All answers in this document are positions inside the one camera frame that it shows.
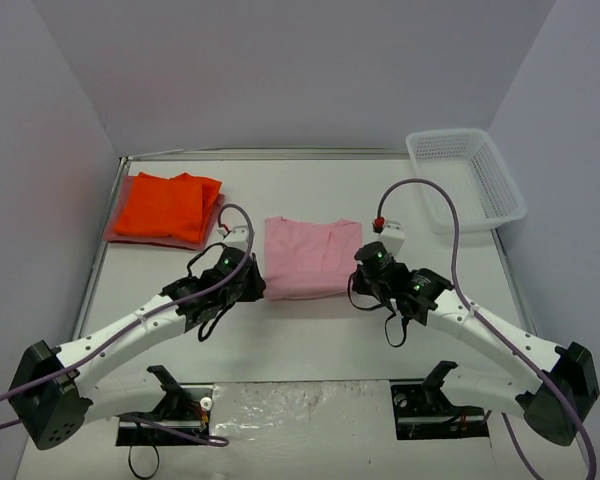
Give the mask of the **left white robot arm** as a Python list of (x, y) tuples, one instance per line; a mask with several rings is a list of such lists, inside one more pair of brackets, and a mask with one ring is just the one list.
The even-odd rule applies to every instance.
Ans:
[(239, 302), (263, 298), (266, 284), (254, 254), (225, 246), (215, 265), (165, 286), (145, 305), (88, 336), (23, 353), (8, 402), (35, 446), (59, 446), (101, 419), (175, 415), (187, 393), (165, 367), (126, 377), (113, 373), (152, 347), (210, 326)]

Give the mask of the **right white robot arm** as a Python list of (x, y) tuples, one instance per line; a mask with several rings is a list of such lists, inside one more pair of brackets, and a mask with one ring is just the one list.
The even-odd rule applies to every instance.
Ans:
[(503, 369), (495, 375), (443, 360), (422, 381), (426, 406), (437, 413), (478, 407), (523, 419), (559, 446), (575, 439), (599, 397), (592, 353), (577, 342), (564, 347), (511, 325), (471, 300), (441, 275), (411, 270), (375, 241), (354, 255), (355, 292), (374, 297), (400, 316), (445, 333)]

